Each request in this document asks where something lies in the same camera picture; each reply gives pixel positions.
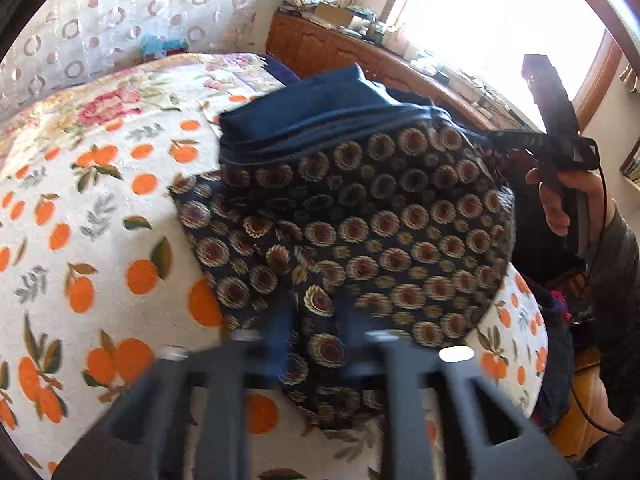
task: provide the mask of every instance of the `window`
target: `window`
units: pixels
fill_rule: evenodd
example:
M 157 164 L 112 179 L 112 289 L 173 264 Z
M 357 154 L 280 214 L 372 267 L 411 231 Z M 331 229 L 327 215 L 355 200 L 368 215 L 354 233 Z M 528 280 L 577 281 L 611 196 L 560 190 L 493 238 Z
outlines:
M 394 14 L 412 40 L 484 80 L 540 128 L 520 75 L 524 54 L 547 54 L 573 99 L 606 31 L 584 0 L 398 0 Z

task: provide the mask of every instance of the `hand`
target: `hand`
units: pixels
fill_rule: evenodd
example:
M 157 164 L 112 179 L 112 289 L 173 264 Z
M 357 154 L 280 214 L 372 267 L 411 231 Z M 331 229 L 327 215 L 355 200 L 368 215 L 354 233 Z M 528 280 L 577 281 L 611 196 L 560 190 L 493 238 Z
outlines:
M 571 189 L 577 189 L 587 196 L 589 206 L 589 241 L 594 244 L 600 239 L 602 216 L 604 215 L 604 188 L 602 179 L 589 171 L 558 171 L 560 182 Z M 569 215 L 562 210 L 562 199 L 555 191 L 542 184 L 538 168 L 527 173 L 527 184 L 540 185 L 540 202 L 545 210 L 546 223 L 558 236 L 566 236 L 569 227 Z M 607 197 L 607 228 L 616 214 L 616 203 Z

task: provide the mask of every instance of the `dark patterned fabric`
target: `dark patterned fabric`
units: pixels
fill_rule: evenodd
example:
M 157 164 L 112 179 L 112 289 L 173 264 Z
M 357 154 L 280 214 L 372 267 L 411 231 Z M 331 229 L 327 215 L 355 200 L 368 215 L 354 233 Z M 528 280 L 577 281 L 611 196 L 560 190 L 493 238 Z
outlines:
M 450 346 L 481 319 L 511 256 L 512 196 L 445 121 L 290 164 L 222 165 L 171 193 L 229 329 L 255 327 L 270 294 L 290 292 L 296 325 L 280 380 L 325 428 L 383 407 L 372 385 L 340 374 L 342 298 L 418 345 Z

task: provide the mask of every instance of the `wooden cabinet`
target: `wooden cabinet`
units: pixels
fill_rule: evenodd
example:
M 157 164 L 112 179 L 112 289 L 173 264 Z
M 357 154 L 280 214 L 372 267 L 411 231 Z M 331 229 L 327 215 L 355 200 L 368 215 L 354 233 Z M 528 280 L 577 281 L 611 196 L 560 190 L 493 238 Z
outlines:
M 454 120 L 482 129 L 494 125 L 462 97 L 417 70 L 395 54 L 302 18 L 276 13 L 267 41 L 268 54 L 277 57 L 301 78 L 359 64 L 367 79 L 389 88 L 414 92 L 446 108 Z

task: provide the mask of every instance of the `white bed sheet with orange print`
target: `white bed sheet with orange print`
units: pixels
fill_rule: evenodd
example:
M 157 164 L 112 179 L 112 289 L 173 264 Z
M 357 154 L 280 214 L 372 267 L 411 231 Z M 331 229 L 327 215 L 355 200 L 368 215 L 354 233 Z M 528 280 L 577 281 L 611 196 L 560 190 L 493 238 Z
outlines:
M 216 300 L 166 189 L 218 168 L 218 114 L 281 86 L 252 54 L 178 55 L 53 95 L 2 128 L 0 420 L 43 478 L 162 348 L 219 343 Z M 467 339 L 530 415 L 546 333 L 513 267 Z M 252 477 L 376 475 L 375 420 L 322 434 L 279 392 L 251 392 L 247 407 Z

